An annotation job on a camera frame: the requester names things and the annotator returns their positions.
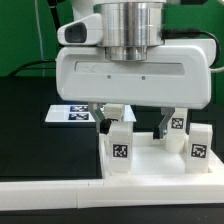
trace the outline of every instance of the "green wall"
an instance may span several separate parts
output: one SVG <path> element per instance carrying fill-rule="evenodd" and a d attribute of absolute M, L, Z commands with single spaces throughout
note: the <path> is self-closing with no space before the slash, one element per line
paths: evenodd
<path fill-rule="evenodd" d="M 40 60 L 39 39 L 34 0 L 0 0 L 0 76 L 26 62 Z M 58 52 L 56 32 L 46 0 L 39 0 L 40 22 L 45 58 L 55 58 Z M 58 6 L 62 24 L 72 21 L 70 1 Z M 224 6 L 209 0 L 203 6 L 169 5 L 166 10 L 167 28 L 200 28 L 215 34 L 224 49 Z M 217 67 L 224 65 L 224 50 Z M 20 73 L 42 75 L 41 71 Z M 213 99 L 224 106 L 224 73 L 212 75 Z"/>

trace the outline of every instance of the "white plastic part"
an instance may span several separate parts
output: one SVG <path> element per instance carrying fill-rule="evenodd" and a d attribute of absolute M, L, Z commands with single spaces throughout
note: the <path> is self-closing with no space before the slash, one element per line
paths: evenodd
<path fill-rule="evenodd" d="M 124 117 L 124 104 L 109 104 L 104 106 L 104 116 L 109 119 L 121 121 Z"/>
<path fill-rule="evenodd" d="M 0 211 L 77 208 L 77 181 L 0 183 Z"/>
<path fill-rule="evenodd" d="M 176 108 L 167 125 L 166 151 L 181 153 L 184 149 L 187 123 L 187 109 Z"/>
<path fill-rule="evenodd" d="M 187 39 L 187 40 L 165 40 L 165 45 L 185 45 L 185 46 L 197 46 L 201 48 L 207 58 L 208 66 L 210 67 L 216 58 L 216 43 L 212 39 Z"/>
<path fill-rule="evenodd" d="M 201 109 L 211 98 L 213 44 L 166 41 L 148 48 L 143 62 L 108 61 L 99 47 L 64 48 L 57 58 L 58 93 L 64 100 Z"/>
<path fill-rule="evenodd" d="M 186 173 L 208 173 L 212 126 L 191 124 L 186 155 Z"/>
<path fill-rule="evenodd" d="M 132 122 L 112 122 L 109 130 L 109 171 L 129 172 L 132 164 Z"/>
<path fill-rule="evenodd" d="M 144 2 L 144 3 L 166 3 L 166 0 L 93 0 L 94 5 L 102 5 L 102 4 L 115 4 L 115 3 L 125 3 L 125 2 Z"/>
<path fill-rule="evenodd" d="M 164 141 L 152 133 L 134 133 L 133 163 L 127 175 L 111 176 L 100 136 L 103 184 L 78 189 L 79 207 L 158 204 L 221 203 L 224 201 L 224 165 L 211 152 L 207 174 L 185 174 L 184 153 L 164 150 Z"/>
<path fill-rule="evenodd" d="M 65 31 L 68 27 L 73 26 L 78 23 L 83 23 L 87 29 L 87 39 L 85 43 L 68 43 L 65 38 Z M 62 26 L 58 30 L 58 41 L 62 45 L 97 45 L 103 39 L 103 31 L 102 31 L 102 16 L 98 13 L 92 14 L 88 17 L 85 17 L 81 20 L 69 23 L 65 26 Z"/>
<path fill-rule="evenodd" d="M 93 14 L 93 0 L 71 0 L 75 20 Z"/>
<path fill-rule="evenodd" d="M 224 0 L 218 0 L 218 2 L 224 5 Z"/>

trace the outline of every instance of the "white block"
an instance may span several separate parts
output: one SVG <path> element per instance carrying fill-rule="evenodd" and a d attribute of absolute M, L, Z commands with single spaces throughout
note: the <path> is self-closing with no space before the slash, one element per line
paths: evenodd
<path fill-rule="evenodd" d="M 66 39 L 66 29 L 72 27 L 76 24 L 83 23 L 86 26 L 87 38 L 84 43 L 70 43 Z M 75 22 L 69 23 L 65 26 L 62 26 L 58 29 L 58 41 L 62 45 L 66 46 L 80 46 L 80 45 L 97 45 L 103 39 L 103 30 L 102 30 L 102 16 L 98 13 L 94 13 L 85 18 L 81 18 Z"/>
<path fill-rule="evenodd" d="M 132 163 L 132 122 L 113 122 L 109 131 L 109 171 L 128 172 Z"/>
<path fill-rule="evenodd" d="M 211 125 L 191 124 L 186 154 L 186 173 L 208 172 L 212 135 Z"/>
<path fill-rule="evenodd" d="M 77 208 L 77 181 L 0 183 L 0 211 Z"/>
<path fill-rule="evenodd" d="M 124 117 L 125 105 L 124 104 L 106 104 L 104 106 L 104 116 L 109 119 L 121 121 Z"/>
<path fill-rule="evenodd" d="M 184 148 L 184 140 L 187 123 L 187 109 L 176 108 L 175 113 L 167 126 L 166 151 L 181 153 Z"/>

